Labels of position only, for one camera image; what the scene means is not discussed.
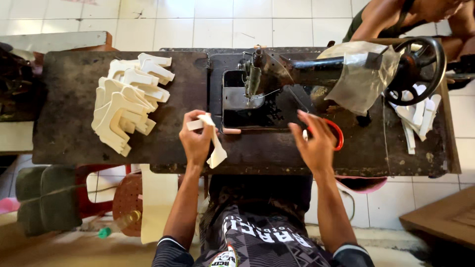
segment plastic bottle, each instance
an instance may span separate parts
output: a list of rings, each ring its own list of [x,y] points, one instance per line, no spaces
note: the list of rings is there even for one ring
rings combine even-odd
[[[109,227],[100,229],[98,236],[99,238],[104,239],[110,236],[111,233],[120,232],[122,229],[140,220],[141,216],[142,214],[140,213],[140,211],[131,211],[128,214],[123,215],[118,219],[115,219]]]

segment green bottle cap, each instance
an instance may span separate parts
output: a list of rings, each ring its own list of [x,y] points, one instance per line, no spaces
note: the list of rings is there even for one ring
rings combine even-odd
[[[100,229],[97,235],[99,236],[99,238],[104,239],[110,236],[111,233],[112,233],[111,229],[109,227],[106,227],[106,228]]]

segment sewing machine handwheel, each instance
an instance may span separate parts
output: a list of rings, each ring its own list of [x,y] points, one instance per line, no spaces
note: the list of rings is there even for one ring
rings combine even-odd
[[[412,44],[420,44],[417,51],[411,51]],[[442,45],[431,37],[416,37],[398,45],[394,51],[400,52],[405,48],[399,60],[398,69],[388,88],[384,90],[386,99],[396,105],[413,105],[430,96],[439,86],[446,70],[446,58]],[[422,68],[436,62],[436,68],[431,78],[422,74]],[[420,95],[412,87],[416,82],[429,83]],[[404,91],[412,93],[411,100],[402,100]]]

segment man's left hand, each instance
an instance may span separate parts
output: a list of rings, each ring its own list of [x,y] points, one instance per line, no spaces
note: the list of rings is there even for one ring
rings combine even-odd
[[[213,131],[218,129],[212,125],[204,123],[203,133],[189,131],[186,123],[197,119],[198,115],[205,115],[202,110],[193,110],[185,114],[183,118],[183,128],[180,131],[180,140],[185,149],[188,165],[203,167],[209,152],[209,142],[213,137]]]

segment clear plastic sheet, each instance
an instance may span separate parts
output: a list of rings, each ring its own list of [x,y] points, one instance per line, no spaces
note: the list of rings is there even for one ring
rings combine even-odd
[[[325,100],[331,99],[351,112],[365,116],[396,74],[401,55],[392,46],[382,55],[379,70],[364,66],[368,52],[380,53],[386,47],[360,41],[339,44],[325,50],[318,58],[345,57],[342,75]]]

